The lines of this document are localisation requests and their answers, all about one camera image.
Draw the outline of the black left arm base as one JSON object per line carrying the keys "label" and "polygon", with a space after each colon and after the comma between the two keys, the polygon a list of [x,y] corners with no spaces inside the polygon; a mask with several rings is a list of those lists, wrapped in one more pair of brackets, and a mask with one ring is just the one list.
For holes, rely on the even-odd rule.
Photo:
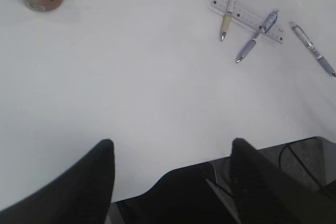
{"label": "black left arm base", "polygon": [[207,162],[166,173],[144,194],[117,202],[124,223],[238,223]]}

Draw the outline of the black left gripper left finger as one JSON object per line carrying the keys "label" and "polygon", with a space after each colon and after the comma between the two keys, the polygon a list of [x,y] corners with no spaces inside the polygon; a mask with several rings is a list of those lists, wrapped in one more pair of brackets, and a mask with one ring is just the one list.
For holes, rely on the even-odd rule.
{"label": "black left gripper left finger", "polygon": [[48,185],[2,210],[1,223],[105,223],[114,179],[114,144],[102,140]]}

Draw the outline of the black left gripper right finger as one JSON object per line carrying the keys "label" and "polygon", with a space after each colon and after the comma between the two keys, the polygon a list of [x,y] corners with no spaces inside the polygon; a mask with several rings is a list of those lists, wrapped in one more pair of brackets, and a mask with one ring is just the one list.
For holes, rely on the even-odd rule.
{"label": "black left gripper right finger", "polygon": [[241,223],[335,223],[335,199],[305,188],[243,138],[232,142],[229,176]]}

